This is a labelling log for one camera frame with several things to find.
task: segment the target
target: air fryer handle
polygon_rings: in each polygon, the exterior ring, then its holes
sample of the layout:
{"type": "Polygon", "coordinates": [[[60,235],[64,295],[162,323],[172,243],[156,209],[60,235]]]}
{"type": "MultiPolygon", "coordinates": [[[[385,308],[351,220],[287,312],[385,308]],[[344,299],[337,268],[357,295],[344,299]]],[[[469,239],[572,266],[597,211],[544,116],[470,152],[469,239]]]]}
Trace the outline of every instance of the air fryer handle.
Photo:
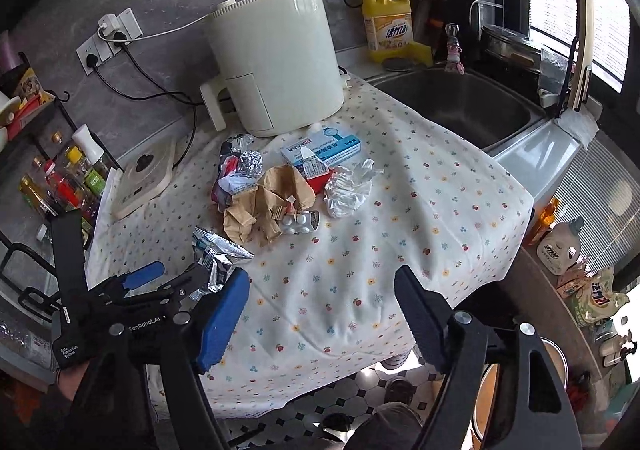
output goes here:
{"type": "Polygon", "coordinates": [[[207,107],[207,112],[213,121],[213,125],[217,131],[225,130],[226,121],[222,115],[222,109],[220,109],[220,100],[218,96],[226,88],[226,80],[222,74],[217,75],[212,80],[206,81],[200,86],[200,94],[202,100],[207,107]]]}

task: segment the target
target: black plug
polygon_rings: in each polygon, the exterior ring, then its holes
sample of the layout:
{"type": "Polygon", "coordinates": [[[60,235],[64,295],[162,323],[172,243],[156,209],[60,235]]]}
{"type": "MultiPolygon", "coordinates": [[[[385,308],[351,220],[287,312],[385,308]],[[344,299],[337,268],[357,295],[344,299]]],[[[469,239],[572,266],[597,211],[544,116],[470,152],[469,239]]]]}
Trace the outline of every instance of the black plug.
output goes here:
{"type": "MultiPolygon", "coordinates": [[[[116,33],[113,35],[113,39],[124,42],[127,39],[127,35],[121,31],[116,31],[116,33]]],[[[122,47],[123,45],[124,43],[116,43],[116,46],[118,47],[122,47]]]]}
{"type": "Polygon", "coordinates": [[[96,56],[95,54],[87,54],[84,62],[86,63],[87,67],[95,68],[98,66],[98,56],[96,56]]]}

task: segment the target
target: tiled floor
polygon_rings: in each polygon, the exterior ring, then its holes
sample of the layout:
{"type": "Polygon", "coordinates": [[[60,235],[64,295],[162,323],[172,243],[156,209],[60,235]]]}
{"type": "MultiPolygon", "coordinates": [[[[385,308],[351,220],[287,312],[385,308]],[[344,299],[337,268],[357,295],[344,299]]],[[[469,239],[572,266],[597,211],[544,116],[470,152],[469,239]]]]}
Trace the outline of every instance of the tiled floor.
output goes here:
{"type": "Polygon", "coordinates": [[[319,432],[318,424],[332,412],[343,412],[352,419],[352,428],[358,427],[383,403],[385,385],[394,376],[404,376],[415,386],[411,407],[426,419],[433,406],[431,381],[436,378],[433,370],[418,362],[411,353],[398,370],[386,370],[380,364],[351,374],[338,382],[300,396],[283,408],[273,410],[257,419],[226,419],[230,438],[264,425],[264,430],[239,446],[256,446],[288,441],[294,437],[311,436],[319,432]]]}

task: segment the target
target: sink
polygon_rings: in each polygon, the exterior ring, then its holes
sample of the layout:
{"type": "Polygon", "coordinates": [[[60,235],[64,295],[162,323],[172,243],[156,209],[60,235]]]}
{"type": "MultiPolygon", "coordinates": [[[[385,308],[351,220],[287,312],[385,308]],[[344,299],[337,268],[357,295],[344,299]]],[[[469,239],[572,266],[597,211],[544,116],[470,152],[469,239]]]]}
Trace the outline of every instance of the sink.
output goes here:
{"type": "Polygon", "coordinates": [[[469,70],[421,68],[370,83],[489,153],[545,118],[527,99],[469,70]]]}

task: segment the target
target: table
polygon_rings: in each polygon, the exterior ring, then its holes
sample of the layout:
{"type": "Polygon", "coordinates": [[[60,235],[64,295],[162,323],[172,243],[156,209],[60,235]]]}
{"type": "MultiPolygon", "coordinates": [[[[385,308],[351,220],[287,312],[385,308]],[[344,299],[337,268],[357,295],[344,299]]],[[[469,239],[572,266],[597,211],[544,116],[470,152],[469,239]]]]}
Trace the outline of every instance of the table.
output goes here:
{"type": "MultiPolygon", "coordinates": [[[[246,247],[250,296],[220,364],[202,377],[219,417],[258,416],[414,345],[393,279],[408,264],[425,289],[455,307],[502,279],[516,255],[532,197],[498,163],[456,134],[354,79],[342,109],[325,120],[353,130],[385,174],[353,217],[332,219],[318,199],[317,231],[246,247]]],[[[87,268],[90,286],[155,260],[165,279],[193,261],[191,232],[219,222],[210,201],[218,150],[238,123],[200,127],[169,187],[117,223],[100,209],[87,268]]],[[[266,167],[298,130],[258,140],[266,167]]],[[[159,370],[148,368],[152,403],[168,416],[159,370]]]]}

